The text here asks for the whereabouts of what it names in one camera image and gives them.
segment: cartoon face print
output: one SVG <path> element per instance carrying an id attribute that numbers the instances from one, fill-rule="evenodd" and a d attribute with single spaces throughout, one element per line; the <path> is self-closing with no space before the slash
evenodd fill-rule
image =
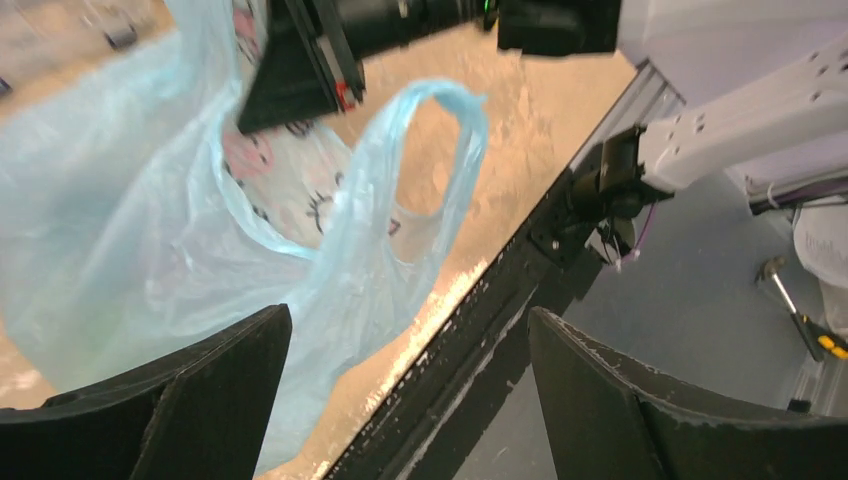
<path id="1" fill-rule="evenodd" d="M 256 43 L 256 24 L 253 7 L 247 2 L 247 8 L 233 6 L 233 27 L 239 51 L 251 65 L 259 61 L 259 44 Z"/>
<path id="2" fill-rule="evenodd" d="M 222 144 L 230 167 L 229 173 L 236 180 L 264 175 L 274 167 L 271 144 L 261 133 L 246 137 L 228 133 L 224 135 Z"/>
<path id="3" fill-rule="evenodd" d="M 307 120 L 305 122 L 292 122 L 286 124 L 286 130 L 297 138 L 304 138 L 312 131 L 315 123 Z"/>
<path id="4" fill-rule="evenodd" d="M 344 174 L 337 172 L 335 176 L 337 187 L 341 186 L 342 180 L 344 180 Z M 315 228 L 321 235 L 324 234 L 322 222 L 329 215 L 332 205 L 333 197 L 331 195 L 322 195 L 315 192 L 315 195 L 309 199 L 309 210 L 307 210 L 306 216 L 315 221 Z M 400 222 L 392 218 L 389 222 L 389 236 L 394 236 L 400 230 L 400 226 Z"/>

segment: plastic bag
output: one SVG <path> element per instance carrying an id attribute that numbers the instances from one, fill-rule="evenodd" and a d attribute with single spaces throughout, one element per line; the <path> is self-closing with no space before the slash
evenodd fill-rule
<path id="1" fill-rule="evenodd" d="M 338 376 L 412 322 L 467 211 L 488 123 L 455 83 L 411 85 L 354 150 L 320 247 L 300 245 L 222 168 L 243 91 L 230 0 L 169 7 L 179 33 L 0 126 L 0 306 L 9 337 L 66 391 L 288 303 L 261 473 L 299 451 Z M 404 133 L 430 97 L 462 130 L 444 205 L 418 216 L 397 208 L 395 187 Z M 349 155 L 321 126 L 286 144 L 292 157 L 315 151 Z M 406 235 L 387 235 L 393 212 Z"/>

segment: metal frame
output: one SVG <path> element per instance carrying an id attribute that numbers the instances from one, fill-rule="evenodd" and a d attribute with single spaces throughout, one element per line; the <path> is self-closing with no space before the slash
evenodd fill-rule
<path id="1" fill-rule="evenodd" d="M 710 173 L 843 131 L 848 33 L 704 106 L 648 124 L 639 139 L 642 180 L 675 192 Z"/>
<path id="2" fill-rule="evenodd" d="M 562 312 L 601 269 L 589 247 L 561 270 L 533 244 L 575 173 L 597 168 L 593 146 L 681 100 L 650 65 L 601 121 L 569 167 L 460 302 L 372 418 L 324 476 L 332 480 L 450 479 L 530 363 L 526 311 Z"/>

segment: reflective surface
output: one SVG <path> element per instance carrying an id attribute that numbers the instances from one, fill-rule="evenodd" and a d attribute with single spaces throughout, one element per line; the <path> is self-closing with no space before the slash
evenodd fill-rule
<path id="1" fill-rule="evenodd" d="M 15 104 L 0 104 L 0 121 L 27 102 L 61 88 L 87 68 L 90 66 L 59 72 L 39 82 Z M 342 377 L 302 453 L 263 479 L 311 479 L 320 477 L 332 465 L 589 136 L 633 73 L 621 56 L 551 61 L 502 55 L 493 36 L 483 37 L 472 28 L 418 43 L 366 65 L 365 105 L 329 121 L 346 142 L 353 145 L 371 115 L 409 81 L 442 76 L 489 96 L 489 152 L 471 210 L 415 325 Z M 435 105 L 420 111 L 407 139 L 398 191 L 401 205 L 422 213 L 438 208 L 457 134 L 453 120 Z M 0 337 L 0 407 L 34 407 L 52 393 L 14 347 Z"/>

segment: purple cable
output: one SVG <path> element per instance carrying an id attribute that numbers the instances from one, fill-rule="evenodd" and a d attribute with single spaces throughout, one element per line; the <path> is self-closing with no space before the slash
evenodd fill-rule
<path id="1" fill-rule="evenodd" d="M 651 209 L 648 210 L 648 218 L 645 219 L 645 225 L 642 226 L 642 231 L 639 232 L 639 238 L 636 239 L 636 244 L 633 245 L 633 248 L 630 250 L 630 252 L 627 255 L 621 257 L 621 259 L 619 261 L 617 261 L 613 265 L 611 265 L 611 266 L 614 266 L 616 268 L 616 270 L 621 271 L 620 269 L 621 269 L 622 265 L 624 265 L 627 262 L 636 260 L 636 258 L 639 256 L 639 249 L 642 248 L 642 243 L 644 243 L 645 238 L 648 236 L 648 230 L 650 230 L 650 228 L 651 228 L 651 223 L 652 223 L 652 220 L 654 219 L 654 210 L 656 209 L 656 206 L 657 206 L 656 203 L 651 204 Z M 604 271 L 606 271 L 606 270 L 607 269 L 602 270 L 600 275 L 603 275 Z"/>
<path id="2" fill-rule="evenodd" d="M 639 255 L 639 249 L 642 248 L 642 243 L 645 241 L 648 230 L 651 228 L 651 220 L 654 218 L 654 209 L 656 207 L 656 203 L 651 204 L 651 209 L 648 210 L 648 218 L 645 219 L 645 225 L 642 227 L 642 231 L 639 232 L 639 239 L 636 240 L 636 245 L 633 245 L 630 252 L 621 259 L 622 264 L 635 259 Z"/>

